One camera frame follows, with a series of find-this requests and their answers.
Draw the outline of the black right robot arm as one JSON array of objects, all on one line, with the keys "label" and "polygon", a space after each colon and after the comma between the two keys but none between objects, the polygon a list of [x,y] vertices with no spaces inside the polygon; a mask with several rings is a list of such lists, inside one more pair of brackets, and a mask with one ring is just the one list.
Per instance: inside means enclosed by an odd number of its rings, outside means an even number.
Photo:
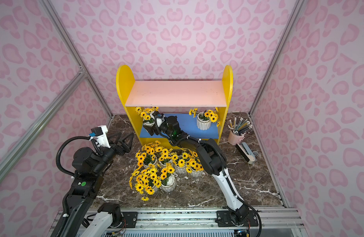
[{"label": "black right robot arm", "polygon": [[216,180],[227,204],[227,211],[217,211],[215,222],[218,226],[245,228],[245,231],[239,231],[236,234],[237,237],[251,236],[250,229],[252,226],[256,226],[259,237],[263,227],[259,212],[248,204],[237,191],[230,177],[224,153],[214,139],[202,140],[190,136],[181,130],[176,116],[167,117],[155,111],[150,117],[154,124],[143,127],[151,136],[160,135],[167,139],[173,147],[197,152],[204,171]]}]

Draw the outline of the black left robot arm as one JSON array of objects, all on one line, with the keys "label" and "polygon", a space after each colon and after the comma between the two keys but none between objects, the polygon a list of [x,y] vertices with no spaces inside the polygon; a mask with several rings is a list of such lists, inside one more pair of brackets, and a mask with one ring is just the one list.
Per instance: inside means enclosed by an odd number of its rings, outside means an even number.
[{"label": "black left robot arm", "polygon": [[[67,139],[59,148],[56,155],[57,168],[74,178],[69,191],[62,199],[62,216],[52,232],[53,237],[75,237],[79,227],[84,223],[85,215],[96,199],[104,180],[105,172],[113,164],[117,155],[129,153],[134,138],[133,133],[121,136],[116,133],[109,138],[108,147],[98,146],[98,141],[91,136],[75,136]],[[88,140],[94,149],[83,147],[73,156],[74,172],[62,167],[60,157],[63,149],[72,141]]]}]

